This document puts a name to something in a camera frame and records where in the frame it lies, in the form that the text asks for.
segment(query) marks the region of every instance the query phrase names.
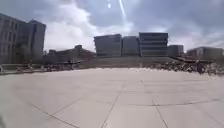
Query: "person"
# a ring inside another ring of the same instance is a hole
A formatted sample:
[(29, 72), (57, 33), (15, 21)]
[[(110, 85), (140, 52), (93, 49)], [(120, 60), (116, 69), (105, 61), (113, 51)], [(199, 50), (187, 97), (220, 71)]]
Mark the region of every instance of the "person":
[(32, 67), (32, 63), (28, 64), (28, 68), (30, 69), (30, 71), (33, 73), (33, 67)]
[(52, 72), (52, 64), (48, 64), (48, 66), (47, 66), (47, 71), (48, 71), (48, 72)]
[(72, 66), (72, 61), (71, 60), (68, 60), (68, 66), (69, 66), (69, 69), (70, 70), (73, 70), (73, 66)]
[(188, 71), (189, 73), (192, 72), (192, 67), (191, 67), (191, 65), (189, 65), (189, 67), (187, 68), (187, 71)]
[(196, 68), (197, 68), (197, 72), (199, 74), (202, 74), (203, 73), (203, 71), (202, 71), (202, 65), (200, 64), (200, 61), (199, 60), (196, 61)]
[(18, 68), (17, 68), (17, 73), (23, 74), (22, 67), (18, 67)]
[(44, 65), (41, 65), (41, 71), (44, 72), (45, 69), (44, 69)]
[(3, 74), (3, 67), (2, 67), (2, 65), (0, 65), (0, 75), (2, 75)]

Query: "paved ground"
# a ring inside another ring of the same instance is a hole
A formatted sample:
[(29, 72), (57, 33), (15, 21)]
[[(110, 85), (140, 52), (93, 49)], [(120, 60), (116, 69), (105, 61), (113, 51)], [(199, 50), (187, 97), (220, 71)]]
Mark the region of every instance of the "paved ground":
[(222, 128), (224, 79), (147, 69), (0, 77), (0, 128)]

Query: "office building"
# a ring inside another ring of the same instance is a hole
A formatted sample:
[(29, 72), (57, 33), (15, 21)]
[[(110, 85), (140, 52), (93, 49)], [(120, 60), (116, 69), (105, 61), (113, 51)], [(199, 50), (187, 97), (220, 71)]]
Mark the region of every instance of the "office building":
[(125, 36), (122, 40), (122, 56), (139, 56), (139, 41), (136, 36)]
[(97, 57), (120, 57), (122, 47), (121, 34), (94, 37)]
[(0, 13), (0, 64), (25, 63), (43, 55), (46, 25)]
[(167, 55), (170, 57), (180, 57), (184, 54), (183, 45), (169, 45), (167, 49)]
[(223, 49), (213, 47), (198, 47), (188, 50), (187, 55), (200, 60), (216, 60), (223, 57)]
[(168, 33), (139, 33), (142, 57), (167, 56)]

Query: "sky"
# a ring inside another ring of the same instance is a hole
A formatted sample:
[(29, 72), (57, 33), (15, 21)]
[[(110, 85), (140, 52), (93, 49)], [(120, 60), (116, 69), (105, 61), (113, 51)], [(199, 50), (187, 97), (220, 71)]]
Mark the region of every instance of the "sky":
[(0, 12), (46, 24), (46, 50), (94, 51), (94, 36), (139, 32), (168, 32), (185, 50), (224, 48), (224, 0), (0, 0)]

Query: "building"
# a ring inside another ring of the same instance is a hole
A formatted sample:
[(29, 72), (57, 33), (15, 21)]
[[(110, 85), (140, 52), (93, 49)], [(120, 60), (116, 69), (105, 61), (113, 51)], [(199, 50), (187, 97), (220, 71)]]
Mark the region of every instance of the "building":
[(170, 57), (180, 57), (184, 54), (183, 45), (169, 45), (167, 49), (167, 55)]
[(43, 55), (46, 25), (0, 13), (0, 63), (24, 63)]
[(49, 53), (44, 56), (44, 61), (48, 63), (66, 63), (68, 61), (77, 62), (80, 60), (88, 60), (94, 57), (94, 52), (83, 49), (82, 45), (77, 45), (73, 49), (62, 51), (49, 50)]
[(138, 37), (136, 36), (123, 37), (122, 56), (140, 56)]
[(142, 57), (167, 56), (168, 33), (139, 33)]
[(223, 57), (223, 49), (213, 47), (198, 47), (188, 50), (187, 55), (200, 60), (216, 60)]
[(94, 37), (97, 57), (120, 57), (122, 48), (121, 34)]

